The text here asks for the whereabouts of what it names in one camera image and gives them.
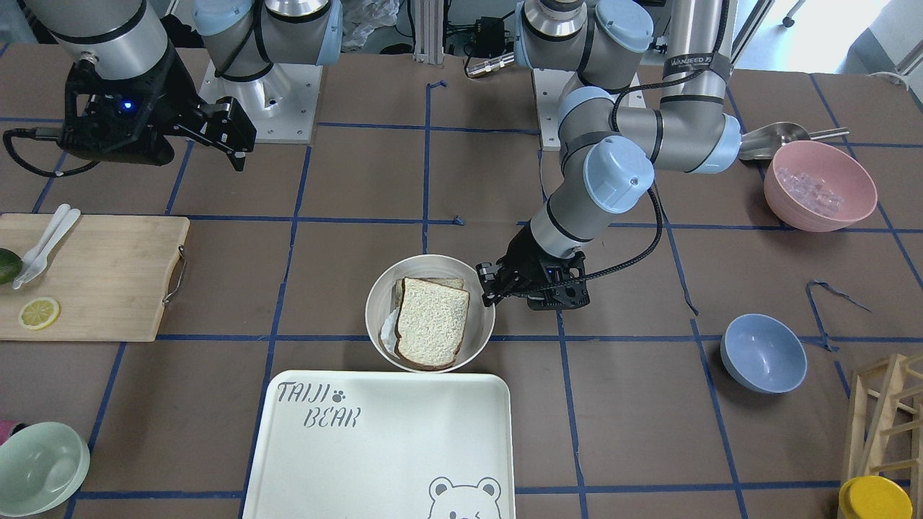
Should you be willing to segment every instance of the yellow lid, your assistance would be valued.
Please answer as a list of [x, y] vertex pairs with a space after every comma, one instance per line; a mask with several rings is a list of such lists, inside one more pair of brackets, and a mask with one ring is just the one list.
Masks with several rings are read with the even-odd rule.
[[910, 519], [913, 507], [904, 489], [880, 476], [854, 477], [840, 491], [849, 519]]

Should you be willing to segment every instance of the pink bowl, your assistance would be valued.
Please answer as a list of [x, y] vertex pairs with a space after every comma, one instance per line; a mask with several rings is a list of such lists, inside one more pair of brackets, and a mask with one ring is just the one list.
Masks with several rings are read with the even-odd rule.
[[[792, 198], [779, 183], [776, 172], [803, 172], [823, 180], [824, 187], [843, 198], [834, 217], [823, 216]], [[824, 233], [842, 229], [869, 216], [878, 204], [878, 190], [869, 172], [852, 157], [833, 146], [814, 140], [797, 140], [775, 153], [763, 182], [766, 201], [789, 225], [803, 231]]]

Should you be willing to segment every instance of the pink object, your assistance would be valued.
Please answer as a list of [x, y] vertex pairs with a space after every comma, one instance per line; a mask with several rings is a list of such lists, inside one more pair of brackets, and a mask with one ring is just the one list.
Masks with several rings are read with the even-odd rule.
[[13, 431], [20, 425], [22, 425], [21, 422], [0, 420], [0, 445], [3, 445], [4, 441], [9, 440], [9, 437], [13, 436]]
[[[821, 192], [834, 195], [837, 208], [824, 216], [793, 198], [780, 183], [780, 173], [802, 175], [822, 184]], [[763, 182], [766, 201], [789, 225], [803, 231], [824, 233], [842, 229], [869, 216], [878, 204], [878, 190], [869, 172], [835, 147], [814, 140], [789, 142], [775, 153]]]

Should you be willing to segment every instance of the lemon slice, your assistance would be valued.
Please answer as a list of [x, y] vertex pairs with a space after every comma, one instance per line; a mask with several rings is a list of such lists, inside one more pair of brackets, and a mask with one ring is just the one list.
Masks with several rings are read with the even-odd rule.
[[61, 305], [50, 297], [32, 299], [19, 311], [19, 326], [26, 330], [48, 327], [61, 313]]

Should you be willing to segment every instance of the white plastic knife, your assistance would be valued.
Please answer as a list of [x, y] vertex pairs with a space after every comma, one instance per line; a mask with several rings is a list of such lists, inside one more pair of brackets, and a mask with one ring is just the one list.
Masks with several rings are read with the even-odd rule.
[[65, 214], [70, 211], [70, 206], [67, 204], [61, 204], [58, 206], [57, 210], [54, 211], [54, 216], [52, 216], [51, 221], [48, 223], [48, 226], [45, 227], [45, 232], [42, 233], [42, 238], [39, 239], [39, 243], [35, 247], [30, 248], [29, 252], [22, 257], [22, 271], [25, 272], [32, 265], [32, 262], [35, 261], [35, 257], [42, 252], [42, 249], [45, 247], [45, 244], [48, 243], [48, 238], [52, 237], [54, 229], [57, 229], [58, 225], [64, 220]]

